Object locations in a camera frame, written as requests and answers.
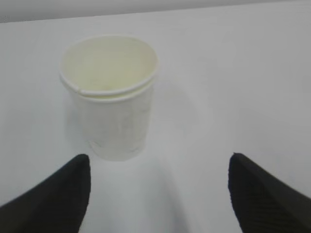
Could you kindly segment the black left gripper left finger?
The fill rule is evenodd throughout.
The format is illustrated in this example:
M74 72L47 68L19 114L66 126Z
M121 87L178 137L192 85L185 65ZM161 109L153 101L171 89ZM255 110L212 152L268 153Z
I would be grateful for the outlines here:
M90 160L79 154L0 208L2 233L77 233L89 204Z

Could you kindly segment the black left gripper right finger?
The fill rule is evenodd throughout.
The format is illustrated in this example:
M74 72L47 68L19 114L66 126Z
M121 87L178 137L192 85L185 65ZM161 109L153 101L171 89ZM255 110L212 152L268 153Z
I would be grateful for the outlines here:
M230 158L228 190L244 233L311 231L311 199L241 153Z

